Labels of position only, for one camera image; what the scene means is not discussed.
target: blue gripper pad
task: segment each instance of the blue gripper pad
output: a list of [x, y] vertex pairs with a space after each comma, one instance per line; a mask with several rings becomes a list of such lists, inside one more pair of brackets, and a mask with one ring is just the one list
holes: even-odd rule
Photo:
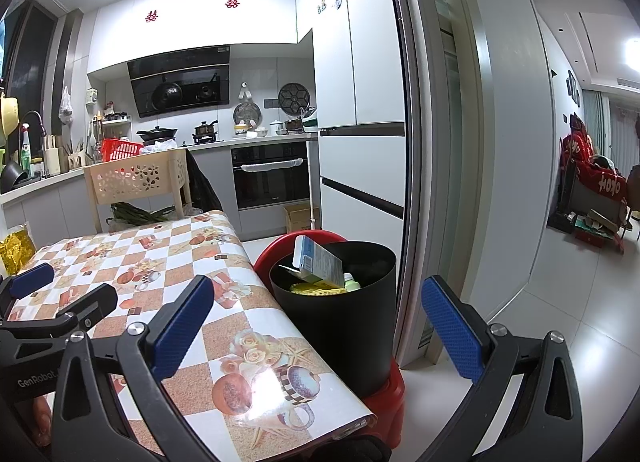
[[460, 311], [440, 286], [441, 283], [444, 283], [444, 280], [438, 281], [433, 277], [424, 280], [422, 307], [442, 339], [460, 376], [471, 379], [476, 384], [484, 372], [481, 344]]
[[53, 282], [55, 272], [49, 264], [36, 265], [12, 280], [9, 293], [15, 299], [25, 298]]
[[[172, 377], [191, 346], [213, 305], [213, 283], [210, 279], [197, 276], [169, 306], [172, 314], [158, 333], [152, 344], [153, 366], [151, 373], [156, 381]], [[160, 320], [167, 314], [158, 316]], [[154, 329], [154, 319], [149, 328]]]

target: red basket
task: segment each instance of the red basket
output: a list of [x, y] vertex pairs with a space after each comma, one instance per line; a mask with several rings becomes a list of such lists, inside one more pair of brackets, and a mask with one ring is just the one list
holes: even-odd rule
[[143, 146], [142, 143], [132, 143], [130, 141], [121, 141], [120, 139], [105, 139], [102, 142], [102, 160], [106, 163], [107, 161], [116, 161], [139, 155]]

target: yellow item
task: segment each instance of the yellow item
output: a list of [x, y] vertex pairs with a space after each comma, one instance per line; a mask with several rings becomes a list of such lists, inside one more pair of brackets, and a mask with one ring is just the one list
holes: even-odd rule
[[18, 128], [18, 100], [15, 97], [0, 97], [0, 115], [2, 118], [2, 132], [5, 137]]
[[313, 283], [294, 283], [291, 285], [290, 291], [295, 295], [304, 296], [333, 296], [346, 293], [347, 290], [343, 287], [339, 289], [322, 289]]
[[27, 232], [26, 225], [12, 228], [5, 239], [0, 242], [0, 257], [6, 272], [10, 275], [18, 274], [34, 254], [36, 254], [36, 248]]

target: red stool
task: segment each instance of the red stool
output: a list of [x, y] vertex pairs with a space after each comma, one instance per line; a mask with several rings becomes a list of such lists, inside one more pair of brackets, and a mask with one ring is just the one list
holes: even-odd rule
[[357, 434], [375, 435], [391, 449], [398, 447], [404, 420], [404, 379], [396, 360], [391, 360], [391, 373], [385, 386], [362, 402], [376, 414], [378, 421]]
[[[271, 267], [285, 256], [292, 254], [298, 235], [306, 235], [320, 245], [346, 242], [346, 239], [340, 235], [322, 229], [294, 231], [274, 240], [254, 264], [254, 271], [271, 294], [273, 294], [269, 277]], [[375, 394], [364, 398], [363, 402], [371, 412], [376, 414], [378, 421], [375, 425], [360, 430], [357, 434], [375, 435], [391, 449], [398, 447], [402, 433], [402, 420], [404, 419], [404, 379], [402, 379], [396, 360], [391, 360], [391, 372], [385, 386]]]
[[271, 286], [271, 279], [269, 272], [277, 261], [280, 261], [285, 256], [293, 253], [293, 248], [296, 244], [296, 237], [298, 235], [306, 235], [311, 238], [316, 244], [330, 244], [331, 242], [346, 242], [347, 239], [325, 231], [323, 229], [303, 229], [302, 231], [293, 231], [287, 233], [279, 238], [276, 238], [267, 248], [261, 253], [254, 264], [254, 271], [258, 277], [264, 283], [264, 286], [273, 294], [273, 287]]

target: patterned tablecloth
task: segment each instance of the patterned tablecloth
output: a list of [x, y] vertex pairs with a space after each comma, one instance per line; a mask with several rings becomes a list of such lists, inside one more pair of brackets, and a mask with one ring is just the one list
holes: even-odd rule
[[[162, 382], [222, 462], [257, 461], [298, 448], [370, 415], [278, 307], [220, 211], [119, 233], [62, 240], [26, 269], [48, 262], [54, 281], [18, 300], [11, 320], [46, 319], [109, 283], [118, 306], [91, 337], [148, 323], [194, 275], [215, 300], [177, 374]], [[159, 451], [126, 381], [114, 385], [141, 444]]]

